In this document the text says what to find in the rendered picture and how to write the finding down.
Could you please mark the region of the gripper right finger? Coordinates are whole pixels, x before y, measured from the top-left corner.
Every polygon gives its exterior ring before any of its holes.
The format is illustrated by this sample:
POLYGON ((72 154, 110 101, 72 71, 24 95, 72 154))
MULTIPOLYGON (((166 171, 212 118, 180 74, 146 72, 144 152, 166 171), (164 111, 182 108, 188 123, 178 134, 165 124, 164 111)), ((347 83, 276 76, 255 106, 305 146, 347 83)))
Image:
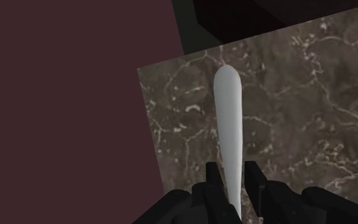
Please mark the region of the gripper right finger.
POLYGON ((358 224, 358 204, 317 186, 300 194, 268 180, 255 161, 244 163, 244 186, 263 224, 358 224))

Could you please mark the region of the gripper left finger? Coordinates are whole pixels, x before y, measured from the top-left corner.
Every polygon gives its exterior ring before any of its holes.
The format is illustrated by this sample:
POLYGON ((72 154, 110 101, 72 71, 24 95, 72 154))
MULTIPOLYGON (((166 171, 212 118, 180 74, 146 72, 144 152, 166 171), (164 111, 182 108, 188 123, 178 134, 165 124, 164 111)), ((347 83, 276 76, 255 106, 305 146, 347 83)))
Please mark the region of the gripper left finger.
POLYGON ((205 166, 206 181, 190 192, 175 189, 166 193, 132 224, 242 224, 228 202, 216 162, 205 166))

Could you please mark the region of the white long rounded utensil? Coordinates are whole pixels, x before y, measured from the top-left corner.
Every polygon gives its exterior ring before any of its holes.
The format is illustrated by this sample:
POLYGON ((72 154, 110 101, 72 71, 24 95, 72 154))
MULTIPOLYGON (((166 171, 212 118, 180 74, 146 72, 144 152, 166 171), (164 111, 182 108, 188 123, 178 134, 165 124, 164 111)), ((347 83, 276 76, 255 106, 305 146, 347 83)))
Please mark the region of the white long rounded utensil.
POLYGON ((242 215, 243 121, 242 84, 235 68, 221 66, 214 77, 217 133, 228 200, 242 215))

